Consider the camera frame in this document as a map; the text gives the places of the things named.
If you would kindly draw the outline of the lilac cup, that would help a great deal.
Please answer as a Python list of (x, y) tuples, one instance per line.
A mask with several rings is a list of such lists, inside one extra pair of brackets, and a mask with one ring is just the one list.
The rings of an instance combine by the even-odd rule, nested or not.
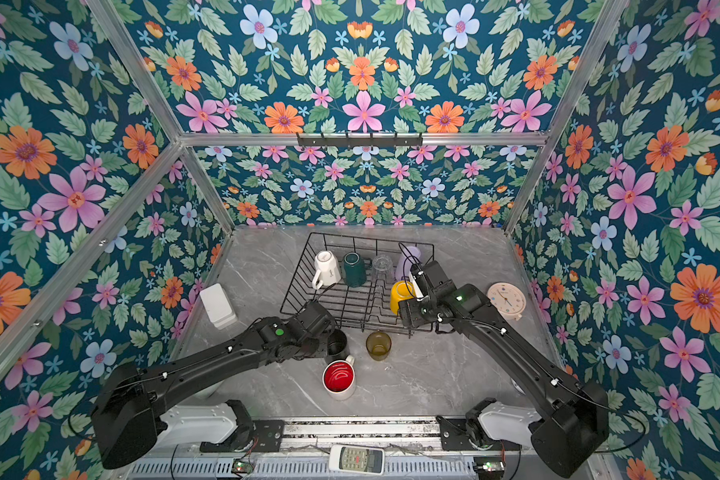
[(417, 264), (421, 258), (421, 250), (415, 245), (401, 244), (399, 248), (400, 256), (395, 270), (397, 281), (408, 279), (411, 267)]

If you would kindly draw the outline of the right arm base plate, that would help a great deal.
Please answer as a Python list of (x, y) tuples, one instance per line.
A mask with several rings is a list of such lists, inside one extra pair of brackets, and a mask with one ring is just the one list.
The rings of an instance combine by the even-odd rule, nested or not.
[(522, 449), (520, 445), (509, 441), (489, 439), (479, 429), (470, 433), (465, 418), (436, 416), (435, 420), (439, 427), (441, 448), (444, 451), (470, 450), (501, 453), (502, 451), (516, 452)]

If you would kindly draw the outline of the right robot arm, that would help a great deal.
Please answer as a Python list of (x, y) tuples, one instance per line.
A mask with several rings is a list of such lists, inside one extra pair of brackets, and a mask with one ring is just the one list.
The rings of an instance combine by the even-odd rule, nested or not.
[(449, 325), (485, 350), (509, 374), (530, 406), (487, 398), (465, 416), (476, 447), (505, 441), (532, 448), (556, 475), (571, 477), (609, 436), (607, 393), (596, 381), (582, 383), (543, 356), (477, 287), (458, 287), (436, 261), (415, 263), (416, 297), (401, 302), (407, 327)]

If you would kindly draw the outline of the green mug cream inside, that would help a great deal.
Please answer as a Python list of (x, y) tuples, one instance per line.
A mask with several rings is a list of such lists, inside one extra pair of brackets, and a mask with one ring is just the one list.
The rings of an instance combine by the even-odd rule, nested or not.
[(357, 252), (348, 252), (343, 257), (345, 284), (349, 288), (362, 287), (367, 281), (364, 259)]

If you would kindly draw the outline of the yellow mug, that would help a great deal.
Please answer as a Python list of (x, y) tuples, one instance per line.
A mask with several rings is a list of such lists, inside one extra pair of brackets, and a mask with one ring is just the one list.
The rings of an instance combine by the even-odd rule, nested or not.
[(397, 281), (390, 290), (390, 310), (398, 315), (403, 301), (416, 298), (416, 287), (413, 283), (408, 280)]

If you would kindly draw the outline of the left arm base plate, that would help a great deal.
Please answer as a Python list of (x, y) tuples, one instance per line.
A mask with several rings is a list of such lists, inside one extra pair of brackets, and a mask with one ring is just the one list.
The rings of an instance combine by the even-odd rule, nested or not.
[(253, 420), (238, 426), (232, 435), (221, 443), (202, 442), (203, 453), (272, 453), (278, 452), (284, 436), (283, 420)]

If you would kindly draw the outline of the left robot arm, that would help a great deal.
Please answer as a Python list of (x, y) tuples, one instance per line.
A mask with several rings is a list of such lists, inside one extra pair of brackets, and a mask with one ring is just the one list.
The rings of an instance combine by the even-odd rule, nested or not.
[(317, 358), (337, 323), (318, 301), (288, 318), (256, 319), (236, 337), (149, 368), (118, 366), (90, 414), (103, 468), (125, 467), (175, 431), (168, 412), (219, 382), (271, 363)]

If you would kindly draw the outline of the clear glass cup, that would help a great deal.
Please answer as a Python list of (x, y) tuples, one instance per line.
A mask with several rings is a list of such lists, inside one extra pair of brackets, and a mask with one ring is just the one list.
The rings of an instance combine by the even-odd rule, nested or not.
[(386, 254), (375, 256), (371, 262), (373, 279), (378, 284), (391, 285), (394, 282), (394, 265)]

